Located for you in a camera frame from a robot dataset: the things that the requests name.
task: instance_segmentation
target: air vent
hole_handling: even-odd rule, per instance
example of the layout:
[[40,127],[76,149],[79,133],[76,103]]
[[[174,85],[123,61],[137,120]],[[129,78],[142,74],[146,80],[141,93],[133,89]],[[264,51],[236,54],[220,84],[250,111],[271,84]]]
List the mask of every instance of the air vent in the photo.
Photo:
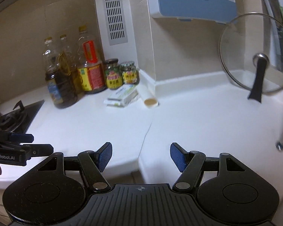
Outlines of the air vent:
[[128,42],[122,0],[103,0],[109,45]]

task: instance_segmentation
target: plastic oil bottle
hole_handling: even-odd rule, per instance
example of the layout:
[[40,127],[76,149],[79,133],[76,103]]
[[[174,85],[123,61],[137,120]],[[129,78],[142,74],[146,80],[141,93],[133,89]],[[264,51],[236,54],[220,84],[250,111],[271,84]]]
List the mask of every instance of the plastic oil bottle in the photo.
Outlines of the plastic oil bottle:
[[87,32],[86,25],[79,27],[78,70],[83,90],[86,94],[105,90],[103,64],[96,49],[94,38]]
[[77,63],[74,58],[74,54],[72,53],[71,47],[69,46],[69,43],[67,41],[67,35],[66,34],[61,35],[60,40],[62,46],[61,53],[62,52],[65,53],[70,69],[70,74],[72,76],[73,84],[75,86],[75,91],[78,97],[81,98],[84,95],[84,91],[82,88],[81,78],[78,72]]
[[67,60],[63,54],[59,55],[51,37],[44,44],[43,63],[50,96],[57,108],[66,108],[78,99]]

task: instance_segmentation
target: floor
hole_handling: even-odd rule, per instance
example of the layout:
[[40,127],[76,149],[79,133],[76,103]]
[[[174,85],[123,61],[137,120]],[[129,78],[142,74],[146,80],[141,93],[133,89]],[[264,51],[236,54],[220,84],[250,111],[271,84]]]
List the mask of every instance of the floor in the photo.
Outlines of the floor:
[[[142,179],[142,175],[139,171],[132,172],[131,174],[125,175],[125,176],[120,176],[116,177],[113,179],[109,179],[108,183],[110,186],[113,186],[116,183],[133,183],[133,184],[140,184],[144,183]],[[2,195],[3,195],[4,190],[0,189],[0,222],[2,222],[5,225],[8,225],[11,220],[9,219],[3,205],[2,205]]]

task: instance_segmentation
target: crosshair logo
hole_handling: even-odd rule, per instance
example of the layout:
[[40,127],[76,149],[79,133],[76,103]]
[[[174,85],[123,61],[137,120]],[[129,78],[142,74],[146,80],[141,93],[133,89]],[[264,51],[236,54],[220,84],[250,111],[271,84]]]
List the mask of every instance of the crosshair logo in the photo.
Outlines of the crosshair logo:
[[139,191],[144,191],[146,188],[143,187],[143,186],[140,186],[140,187],[138,187],[138,188],[136,188],[136,189],[138,189]]

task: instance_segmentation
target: cardboard tube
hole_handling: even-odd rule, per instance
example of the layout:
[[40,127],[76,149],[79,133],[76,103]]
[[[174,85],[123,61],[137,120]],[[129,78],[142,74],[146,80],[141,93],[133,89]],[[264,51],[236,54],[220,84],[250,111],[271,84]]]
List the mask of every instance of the cardboard tube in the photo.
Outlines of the cardboard tube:
[[148,108],[158,106],[157,99],[152,95],[152,93],[148,90],[146,86],[138,84],[136,86],[136,90],[141,99],[143,100],[145,106],[147,106]]

